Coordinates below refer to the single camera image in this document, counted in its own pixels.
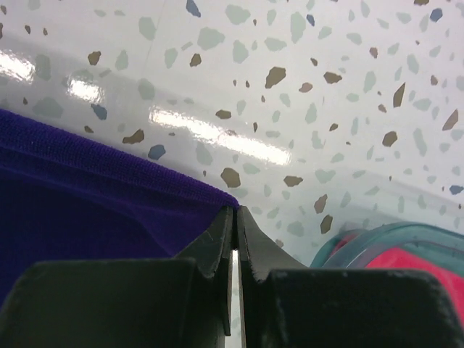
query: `terrazzo tabletop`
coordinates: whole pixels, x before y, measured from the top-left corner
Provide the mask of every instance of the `terrazzo tabletop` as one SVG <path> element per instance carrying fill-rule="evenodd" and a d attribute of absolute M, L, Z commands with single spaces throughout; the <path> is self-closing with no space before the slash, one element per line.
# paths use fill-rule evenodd
<path fill-rule="evenodd" d="M 462 0 L 0 3 L 2 108 L 230 192 L 306 265 L 464 231 Z"/>

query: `blue cloth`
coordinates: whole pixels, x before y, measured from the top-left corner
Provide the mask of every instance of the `blue cloth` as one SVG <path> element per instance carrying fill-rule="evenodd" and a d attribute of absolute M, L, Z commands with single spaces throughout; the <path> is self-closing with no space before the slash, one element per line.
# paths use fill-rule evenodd
<path fill-rule="evenodd" d="M 0 110 L 0 304 L 43 260 L 169 257 L 230 195 L 155 163 Z"/>

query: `terrazzo surface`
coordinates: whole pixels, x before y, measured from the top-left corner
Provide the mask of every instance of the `terrazzo surface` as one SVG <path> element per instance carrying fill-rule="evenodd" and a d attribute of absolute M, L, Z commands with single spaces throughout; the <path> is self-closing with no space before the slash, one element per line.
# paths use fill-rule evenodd
<path fill-rule="evenodd" d="M 461 0 L 0 2 L 1 107 L 230 192 L 304 264 L 464 231 Z"/>

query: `folded cloth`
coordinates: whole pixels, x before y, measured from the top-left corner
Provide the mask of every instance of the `folded cloth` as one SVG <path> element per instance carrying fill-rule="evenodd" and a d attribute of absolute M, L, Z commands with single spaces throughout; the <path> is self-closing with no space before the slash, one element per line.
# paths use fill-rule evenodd
<path fill-rule="evenodd" d="M 34 262 L 169 257 L 230 195 L 0 110 L 0 304 Z"/>

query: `blue speckle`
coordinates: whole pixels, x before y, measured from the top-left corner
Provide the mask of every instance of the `blue speckle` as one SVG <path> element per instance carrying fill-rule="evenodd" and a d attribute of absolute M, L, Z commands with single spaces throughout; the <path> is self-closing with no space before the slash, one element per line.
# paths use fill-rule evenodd
<path fill-rule="evenodd" d="M 163 154 L 166 153 L 164 145 L 155 145 L 152 146 L 148 152 L 148 158 L 152 160 L 159 160 Z"/>
<path fill-rule="evenodd" d="M 188 13 L 191 13 L 195 17 L 201 17 L 202 14 L 200 13 L 200 10 L 198 9 L 198 6 L 195 4 L 194 0 L 187 0 L 187 5 L 186 9 Z"/>
<path fill-rule="evenodd" d="M 449 188 L 449 192 L 451 192 L 451 194 L 453 194 L 453 195 L 454 194 L 460 194 L 463 190 L 464 190 L 464 187 L 458 186 L 458 185 L 452 185 Z"/>
<path fill-rule="evenodd" d="M 312 16 L 312 14 L 307 14 L 306 19 L 314 27 L 315 23 L 314 23 L 314 17 Z"/>
<path fill-rule="evenodd" d="M 435 9 L 435 10 L 433 10 L 432 13 L 430 14 L 430 20 L 431 20 L 432 22 L 438 22 L 438 20 L 439 20 L 440 18 L 442 18 L 442 17 L 443 17 L 443 11 L 442 11 L 442 9 Z"/>
<path fill-rule="evenodd" d="M 108 114 L 108 111 L 98 105 L 98 104 L 90 104 L 90 106 L 92 107 L 92 110 L 95 112 L 95 115 L 100 119 L 100 120 L 106 120 L 107 119 L 107 114 Z"/>

